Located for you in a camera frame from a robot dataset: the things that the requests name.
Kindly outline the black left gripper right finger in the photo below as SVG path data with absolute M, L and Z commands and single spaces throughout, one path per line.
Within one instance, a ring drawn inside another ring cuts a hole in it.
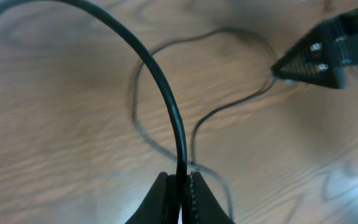
M 234 224 L 199 172 L 186 178 L 181 207 L 183 224 Z

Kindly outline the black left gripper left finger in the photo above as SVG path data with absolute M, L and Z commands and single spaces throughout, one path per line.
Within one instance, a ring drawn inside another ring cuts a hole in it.
M 177 224 L 178 217 L 176 177 L 161 172 L 126 224 Z

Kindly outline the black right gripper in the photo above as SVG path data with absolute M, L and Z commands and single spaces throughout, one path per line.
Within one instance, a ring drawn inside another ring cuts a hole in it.
M 271 66 L 272 75 L 333 89 L 347 85 L 342 67 L 358 65 L 358 8 L 320 22 Z

